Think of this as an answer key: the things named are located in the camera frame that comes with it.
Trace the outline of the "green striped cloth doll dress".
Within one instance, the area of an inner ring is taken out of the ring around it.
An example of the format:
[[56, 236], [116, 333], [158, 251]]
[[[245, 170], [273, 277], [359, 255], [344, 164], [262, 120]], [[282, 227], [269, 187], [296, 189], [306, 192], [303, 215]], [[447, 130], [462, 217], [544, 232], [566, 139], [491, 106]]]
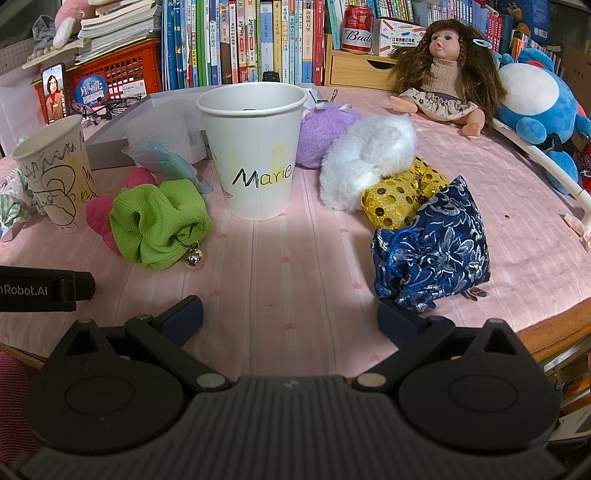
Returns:
[[15, 168], [1, 183], [1, 241], [13, 240], [34, 211], [35, 202], [27, 180]]

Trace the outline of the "blue floral brocade pouch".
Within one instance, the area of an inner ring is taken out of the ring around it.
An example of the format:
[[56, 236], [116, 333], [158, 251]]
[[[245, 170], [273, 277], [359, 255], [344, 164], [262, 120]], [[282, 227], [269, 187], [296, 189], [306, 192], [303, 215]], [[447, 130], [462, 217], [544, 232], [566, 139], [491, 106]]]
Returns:
[[424, 204], [409, 227], [376, 230], [370, 251], [377, 297], [417, 313], [491, 277], [483, 217], [462, 176]]

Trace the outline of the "green and pink scrunchie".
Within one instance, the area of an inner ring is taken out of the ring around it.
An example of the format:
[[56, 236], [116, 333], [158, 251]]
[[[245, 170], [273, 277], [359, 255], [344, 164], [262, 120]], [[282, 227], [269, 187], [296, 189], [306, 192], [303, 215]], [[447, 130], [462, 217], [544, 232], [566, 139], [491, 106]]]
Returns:
[[111, 251], [152, 270], [179, 261], [200, 264], [200, 244], [213, 228], [204, 198], [190, 180], [157, 183], [144, 168], [131, 171], [118, 195], [90, 200], [85, 217]]

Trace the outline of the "gold sequin pouch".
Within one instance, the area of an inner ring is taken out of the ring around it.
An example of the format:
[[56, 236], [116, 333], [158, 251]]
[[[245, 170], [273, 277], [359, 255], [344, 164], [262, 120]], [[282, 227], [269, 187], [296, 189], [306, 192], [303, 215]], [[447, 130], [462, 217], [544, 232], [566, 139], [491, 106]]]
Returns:
[[410, 169], [363, 191], [363, 213], [375, 229], [409, 227], [422, 205], [449, 183], [443, 172], [416, 157]]

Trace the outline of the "plastic bag with blue masks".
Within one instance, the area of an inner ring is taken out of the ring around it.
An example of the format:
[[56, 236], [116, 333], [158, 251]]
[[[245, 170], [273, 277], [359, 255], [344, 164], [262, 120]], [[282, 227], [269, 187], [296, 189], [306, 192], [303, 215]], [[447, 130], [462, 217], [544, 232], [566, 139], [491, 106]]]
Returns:
[[213, 187], [202, 179], [190, 163], [160, 141], [147, 140], [124, 147], [121, 152], [157, 179], [168, 181], [187, 179], [200, 194], [208, 194]]

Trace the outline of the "white fluffy plush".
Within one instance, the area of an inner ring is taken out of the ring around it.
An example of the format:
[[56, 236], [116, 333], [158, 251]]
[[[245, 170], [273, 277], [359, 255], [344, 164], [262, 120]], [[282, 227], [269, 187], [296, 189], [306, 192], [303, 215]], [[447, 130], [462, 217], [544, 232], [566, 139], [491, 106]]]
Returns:
[[372, 115], [356, 121], [322, 158], [322, 203], [335, 210], [359, 210], [363, 191], [412, 167], [416, 145], [407, 115]]

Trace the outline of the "purple plush toy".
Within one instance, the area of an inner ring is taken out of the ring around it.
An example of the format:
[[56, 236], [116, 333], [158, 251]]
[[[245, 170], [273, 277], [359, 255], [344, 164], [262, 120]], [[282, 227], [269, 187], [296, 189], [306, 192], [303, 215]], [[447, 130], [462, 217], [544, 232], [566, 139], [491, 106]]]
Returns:
[[362, 118], [362, 114], [349, 104], [325, 102], [322, 108], [305, 110], [297, 142], [297, 164], [308, 169], [320, 169], [322, 158], [335, 139]]

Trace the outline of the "miniature black bicycle model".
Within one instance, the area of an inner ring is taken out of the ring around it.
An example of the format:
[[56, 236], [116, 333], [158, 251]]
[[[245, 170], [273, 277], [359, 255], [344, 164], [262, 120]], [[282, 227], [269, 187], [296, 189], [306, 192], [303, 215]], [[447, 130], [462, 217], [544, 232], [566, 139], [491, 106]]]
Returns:
[[72, 101], [70, 110], [73, 114], [79, 114], [84, 120], [90, 120], [94, 125], [97, 125], [99, 120], [111, 120], [140, 100], [142, 97], [138, 95], [110, 99], [99, 98], [98, 103], [94, 106]]

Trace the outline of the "smartphone showing woman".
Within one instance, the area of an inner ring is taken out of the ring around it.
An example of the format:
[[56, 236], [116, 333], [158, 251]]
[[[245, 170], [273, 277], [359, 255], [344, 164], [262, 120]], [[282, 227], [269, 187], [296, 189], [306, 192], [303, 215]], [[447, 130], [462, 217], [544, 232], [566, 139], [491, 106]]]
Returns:
[[55, 64], [42, 72], [42, 89], [47, 122], [53, 123], [68, 115], [64, 86], [64, 65]]

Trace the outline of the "white plastic rod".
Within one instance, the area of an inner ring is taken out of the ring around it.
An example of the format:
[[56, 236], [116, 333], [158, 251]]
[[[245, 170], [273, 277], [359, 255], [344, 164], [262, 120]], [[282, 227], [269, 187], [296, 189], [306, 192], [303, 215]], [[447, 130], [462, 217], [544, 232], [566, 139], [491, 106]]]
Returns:
[[514, 130], [509, 128], [498, 119], [493, 120], [494, 128], [512, 141], [515, 145], [524, 150], [529, 157], [541, 165], [547, 173], [551, 174], [556, 180], [562, 184], [569, 194], [577, 201], [579, 206], [584, 210], [582, 223], [586, 227], [591, 226], [591, 196], [584, 190], [576, 181], [574, 181], [559, 165], [557, 165], [548, 155], [543, 153], [539, 148], [524, 141]]

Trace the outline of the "red plastic crate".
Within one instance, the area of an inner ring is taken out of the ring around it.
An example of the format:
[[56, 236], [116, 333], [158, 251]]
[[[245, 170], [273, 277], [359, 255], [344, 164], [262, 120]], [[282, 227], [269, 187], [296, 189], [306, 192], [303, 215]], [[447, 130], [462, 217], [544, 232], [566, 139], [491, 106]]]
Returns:
[[161, 91], [160, 66], [161, 48], [158, 39], [132, 43], [81, 65], [66, 67], [66, 100], [73, 100], [77, 85], [92, 75], [99, 75], [105, 80], [108, 98], [121, 97], [122, 85], [139, 81], [143, 82], [147, 94], [158, 93]]

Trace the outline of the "brown haired doll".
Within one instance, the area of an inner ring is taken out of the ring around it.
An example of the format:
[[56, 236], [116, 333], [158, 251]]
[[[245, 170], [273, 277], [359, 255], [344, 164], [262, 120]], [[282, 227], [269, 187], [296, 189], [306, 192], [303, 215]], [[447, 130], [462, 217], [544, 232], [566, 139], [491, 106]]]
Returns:
[[400, 47], [392, 58], [393, 111], [456, 123], [467, 137], [481, 135], [507, 95], [485, 38], [455, 19], [432, 23], [417, 46]]

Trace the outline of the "blue white plush toy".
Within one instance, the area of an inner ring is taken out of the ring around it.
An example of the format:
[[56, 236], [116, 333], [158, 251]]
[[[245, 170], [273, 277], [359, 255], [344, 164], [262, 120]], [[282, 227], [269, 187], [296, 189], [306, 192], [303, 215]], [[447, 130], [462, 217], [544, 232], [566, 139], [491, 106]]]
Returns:
[[506, 91], [496, 118], [545, 152], [577, 181], [577, 166], [563, 144], [574, 133], [589, 137], [590, 119], [582, 114], [565, 81], [554, 73], [550, 57], [540, 50], [526, 48], [517, 59], [496, 54], [495, 64]]

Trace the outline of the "white paper clip box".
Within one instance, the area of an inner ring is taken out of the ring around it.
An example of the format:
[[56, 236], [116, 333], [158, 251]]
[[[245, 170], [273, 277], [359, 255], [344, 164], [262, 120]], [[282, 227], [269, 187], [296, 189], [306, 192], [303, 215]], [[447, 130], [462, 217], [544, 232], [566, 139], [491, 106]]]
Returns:
[[416, 47], [425, 33], [425, 27], [412, 23], [385, 18], [375, 19], [372, 53], [380, 57], [389, 57], [398, 48]]

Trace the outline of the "red Budweiser can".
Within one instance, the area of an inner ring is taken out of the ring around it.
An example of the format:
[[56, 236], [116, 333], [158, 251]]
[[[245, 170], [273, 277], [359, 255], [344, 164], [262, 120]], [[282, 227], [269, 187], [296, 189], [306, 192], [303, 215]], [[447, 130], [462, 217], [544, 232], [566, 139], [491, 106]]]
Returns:
[[374, 15], [366, 5], [346, 7], [342, 23], [342, 50], [362, 54], [372, 48]]

